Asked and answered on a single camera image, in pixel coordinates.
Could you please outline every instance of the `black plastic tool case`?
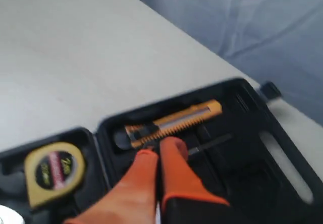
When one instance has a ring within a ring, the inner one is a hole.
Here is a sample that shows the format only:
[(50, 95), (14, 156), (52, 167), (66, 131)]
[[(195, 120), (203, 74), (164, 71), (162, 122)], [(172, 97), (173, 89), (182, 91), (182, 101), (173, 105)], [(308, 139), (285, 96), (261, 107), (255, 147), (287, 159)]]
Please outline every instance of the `black plastic tool case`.
[[(60, 223), (97, 201), (131, 165), (136, 150), (122, 151), (115, 145), (113, 134), (116, 129), (124, 125), (148, 123), (210, 99), (221, 103), (223, 113), (177, 135), (191, 148), (231, 134), (231, 140), (189, 159), (190, 166), (206, 188), (226, 197), (234, 208), (255, 223), (323, 223), (323, 183), (264, 101), (244, 79), (229, 80), (108, 118), (94, 135), (79, 128), (0, 153), (0, 164), (4, 174), (10, 174), (21, 171), (28, 152), (42, 145), (66, 141), (79, 147), (87, 163), (84, 182), (75, 192), (42, 210), (50, 210), (53, 219), (52, 222), (40, 223)], [(313, 203), (306, 204), (298, 196), (261, 141), (259, 133), (263, 131), (275, 137), (308, 184), (313, 193)], [(0, 204), (6, 203), (12, 209), (19, 209), (19, 205), (28, 205), (27, 196), (7, 198), (0, 192)], [(23, 215), (31, 218), (29, 212)]]

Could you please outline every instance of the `white table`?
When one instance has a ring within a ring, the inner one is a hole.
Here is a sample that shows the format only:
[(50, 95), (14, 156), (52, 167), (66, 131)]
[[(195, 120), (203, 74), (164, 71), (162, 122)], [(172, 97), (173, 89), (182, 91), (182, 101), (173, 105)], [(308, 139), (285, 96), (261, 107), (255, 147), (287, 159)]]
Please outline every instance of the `white table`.
[[(0, 150), (227, 78), (258, 85), (138, 0), (0, 0), (0, 17)], [(271, 109), (323, 179), (323, 128)]]

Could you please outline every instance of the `screwdriver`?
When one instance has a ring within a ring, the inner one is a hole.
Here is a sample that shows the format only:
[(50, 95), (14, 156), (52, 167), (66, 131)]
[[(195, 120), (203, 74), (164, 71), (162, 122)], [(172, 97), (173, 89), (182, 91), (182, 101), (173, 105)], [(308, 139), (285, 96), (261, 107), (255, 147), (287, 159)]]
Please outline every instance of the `screwdriver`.
[(214, 147), (220, 143), (224, 143), (226, 141), (229, 141), (233, 138), (233, 136), (231, 134), (225, 134), (225, 135), (222, 135), (220, 137), (217, 137), (215, 138), (214, 140), (208, 142), (208, 143), (205, 143), (203, 145), (200, 145), (198, 147), (193, 147), (191, 149), (188, 150), (188, 155), (189, 156), (192, 156), (192, 155), (195, 155), (199, 152), (203, 152), (211, 147)]

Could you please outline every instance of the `tape measure label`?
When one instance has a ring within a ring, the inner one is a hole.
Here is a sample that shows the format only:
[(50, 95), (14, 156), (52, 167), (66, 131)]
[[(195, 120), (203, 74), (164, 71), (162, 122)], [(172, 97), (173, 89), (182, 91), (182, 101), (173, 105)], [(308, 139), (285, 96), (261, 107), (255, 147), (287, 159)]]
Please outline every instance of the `tape measure label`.
[(47, 190), (65, 187), (76, 172), (75, 158), (64, 151), (53, 151), (44, 157), (36, 168), (37, 184)]

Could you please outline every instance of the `gray fabric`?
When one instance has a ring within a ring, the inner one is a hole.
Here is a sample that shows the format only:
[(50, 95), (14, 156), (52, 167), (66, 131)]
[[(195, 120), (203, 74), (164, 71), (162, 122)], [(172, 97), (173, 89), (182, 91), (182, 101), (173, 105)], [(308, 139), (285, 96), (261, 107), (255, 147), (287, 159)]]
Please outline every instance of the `gray fabric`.
[(323, 125), (323, 0), (143, 1)]

